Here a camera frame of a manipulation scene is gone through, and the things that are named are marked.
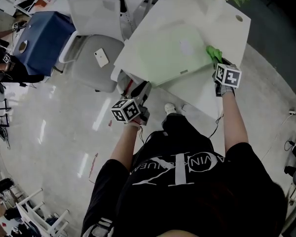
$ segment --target red mark on floor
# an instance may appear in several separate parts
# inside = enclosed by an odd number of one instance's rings
[[[92,166],[91,166],[91,169],[90,169],[90,174],[89,174],[89,178],[90,178],[90,176],[91,176],[91,174],[92,174],[92,171],[93,171],[93,167],[94,167],[94,162],[95,162],[95,159],[98,157],[98,153],[94,156],[94,159],[93,159],[93,161],[92,161]]]

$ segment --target floor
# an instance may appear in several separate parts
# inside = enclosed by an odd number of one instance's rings
[[[296,26],[276,3],[250,0],[234,7],[251,18],[248,44],[272,64],[296,94]]]
[[[250,143],[271,178],[287,192],[291,177],[284,174],[283,167],[290,153],[284,151],[284,143],[295,139],[296,118],[291,117],[281,128],[280,124],[291,107],[296,109],[296,96],[274,68],[249,45],[241,69],[243,78],[236,98]],[[118,93],[96,93],[77,83],[70,72],[70,66],[65,67],[62,75],[54,72],[46,83],[36,83],[36,88],[6,84],[6,97],[12,107],[8,128],[11,149],[8,150],[0,139],[0,161],[26,193],[43,188],[39,199],[45,201],[45,211],[61,214],[68,209],[70,227],[67,232],[77,237],[93,182],[110,157],[123,125],[111,123],[109,111],[119,99]],[[178,109],[184,104],[159,88],[152,90],[146,104],[151,116],[144,128],[144,138],[161,129],[165,118],[163,106],[167,102],[175,103]],[[206,136],[216,127],[215,120],[193,107],[184,114]],[[220,123],[212,142],[215,151],[224,155],[222,132]],[[136,149],[141,144],[138,139]]]

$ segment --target dark gray floor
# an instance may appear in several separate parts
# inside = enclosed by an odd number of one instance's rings
[[[248,44],[257,50],[296,94],[296,27],[275,3],[250,0],[239,8],[251,18]]]

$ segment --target gray chair seat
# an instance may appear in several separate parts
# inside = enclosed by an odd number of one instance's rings
[[[93,89],[113,92],[117,82],[111,80],[114,62],[121,53],[124,43],[103,35],[90,36],[80,49],[73,65],[72,76]],[[100,68],[94,53],[103,48],[109,63]]]

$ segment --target blue tablecloth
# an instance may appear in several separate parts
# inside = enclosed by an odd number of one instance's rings
[[[14,55],[25,65],[29,75],[50,76],[62,47],[75,31],[69,18],[55,11],[37,12],[28,22],[14,50]],[[23,53],[19,46],[28,45]]]

